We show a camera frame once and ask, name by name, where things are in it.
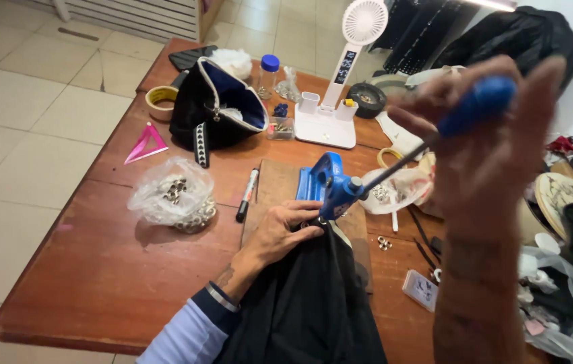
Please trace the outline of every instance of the blue sleeve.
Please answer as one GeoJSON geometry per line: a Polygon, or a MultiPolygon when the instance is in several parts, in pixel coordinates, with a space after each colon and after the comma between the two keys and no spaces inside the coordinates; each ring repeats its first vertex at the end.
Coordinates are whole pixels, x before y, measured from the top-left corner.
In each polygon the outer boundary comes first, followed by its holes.
{"type": "Polygon", "coordinates": [[[136,364],[212,363],[239,324],[238,307],[230,301],[210,282],[187,300],[136,364]]]}

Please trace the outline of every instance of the pink triangle ruler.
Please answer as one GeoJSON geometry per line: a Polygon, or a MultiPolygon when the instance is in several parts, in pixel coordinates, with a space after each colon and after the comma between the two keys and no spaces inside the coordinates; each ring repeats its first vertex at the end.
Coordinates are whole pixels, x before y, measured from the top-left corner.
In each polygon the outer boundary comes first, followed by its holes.
{"type": "Polygon", "coordinates": [[[131,162],[135,162],[139,159],[143,159],[145,157],[149,157],[150,155],[154,155],[156,153],[161,153],[164,150],[169,149],[163,139],[158,134],[158,130],[152,125],[151,122],[147,122],[147,126],[143,130],[143,134],[138,138],[136,142],[136,146],[134,149],[129,153],[129,157],[125,161],[125,164],[129,164],[131,162]],[[152,137],[156,141],[156,147],[152,149],[145,150],[145,146],[149,142],[149,138],[152,137]]]}

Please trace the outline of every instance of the black ribbon with hearts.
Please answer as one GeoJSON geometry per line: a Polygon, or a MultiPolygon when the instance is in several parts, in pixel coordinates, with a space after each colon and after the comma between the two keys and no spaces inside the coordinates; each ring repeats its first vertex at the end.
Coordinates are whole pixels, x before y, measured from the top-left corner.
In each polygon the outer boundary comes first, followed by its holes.
{"type": "Polygon", "coordinates": [[[208,148],[208,138],[206,136],[205,122],[199,124],[193,130],[194,133],[194,161],[201,168],[210,167],[210,149],[208,148]]]}

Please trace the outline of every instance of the human arm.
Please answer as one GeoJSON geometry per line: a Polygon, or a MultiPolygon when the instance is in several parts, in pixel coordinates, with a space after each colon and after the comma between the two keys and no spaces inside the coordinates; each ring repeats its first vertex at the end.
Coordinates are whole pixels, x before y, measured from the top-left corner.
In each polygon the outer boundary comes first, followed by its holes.
{"type": "Polygon", "coordinates": [[[433,332],[437,364],[524,358],[515,208],[539,169],[564,69],[565,60],[552,57],[523,79],[509,57],[498,57],[460,77],[433,80],[414,98],[391,101],[390,118],[423,138],[482,77],[508,75],[518,84],[507,114],[435,147],[433,198],[447,228],[433,332]]]}
{"type": "Polygon", "coordinates": [[[288,201],[270,208],[242,249],[213,281],[190,298],[157,335],[137,364],[212,363],[238,324],[239,302],[259,272],[302,241],[323,234],[290,228],[318,215],[322,203],[288,201]]]}

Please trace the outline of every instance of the blue eyelet press machine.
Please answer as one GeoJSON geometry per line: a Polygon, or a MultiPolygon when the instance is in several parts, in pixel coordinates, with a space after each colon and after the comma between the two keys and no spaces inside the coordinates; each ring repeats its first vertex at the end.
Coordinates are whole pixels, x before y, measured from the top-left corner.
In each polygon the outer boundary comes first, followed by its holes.
{"type": "Polygon", "coordinates": [[[457,106],[440,120],[437,133],[428,136],[413,152],[386,169],[367,186],[363,186],[363,181],[358,177],[344,175],[340,155],[327,152],[315,166],[300,169],[295,199],[321,201],[324,204],[320,209],[320,218],[338,219],[353,203],[358,199],[366,199],[372,188],[412,161],[440,137],[465,133],[475,124],[503,113],[516,92],[515,82],[509,77],[492,76],[481,79],[461,98],[457,106]]]}

